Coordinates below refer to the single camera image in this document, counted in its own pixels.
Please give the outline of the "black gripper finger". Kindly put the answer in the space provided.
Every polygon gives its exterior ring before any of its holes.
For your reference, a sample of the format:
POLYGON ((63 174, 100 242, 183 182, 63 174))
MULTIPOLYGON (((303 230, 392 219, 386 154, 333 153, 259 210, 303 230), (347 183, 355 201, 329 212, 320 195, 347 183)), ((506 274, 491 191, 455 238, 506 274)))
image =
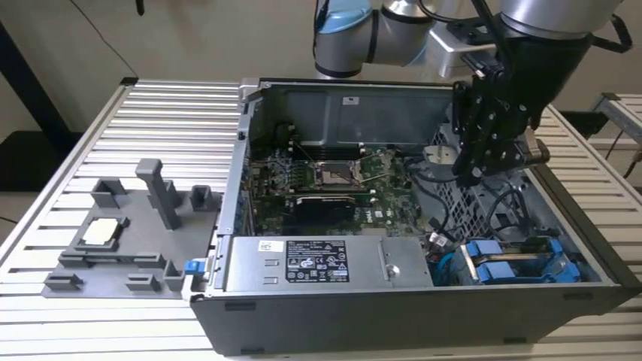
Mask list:
POLYGON ((466 175, 483 157, 483 90, 484 81, 458 81, 452 97, 452 133, 458 136, 459 154, 454 163, 455 175, 466 175))
POLYGON ((483 157, 472 172, 459 175, 462 186, 474 186, 482 177, 519 165, 515 159, 515 140, 528 127, 528 118, 526 108, 508 102, 506 90, 510 77, 507 71, 472 77, 472 80, 484 81, 480 116, 484 145, 483 157))

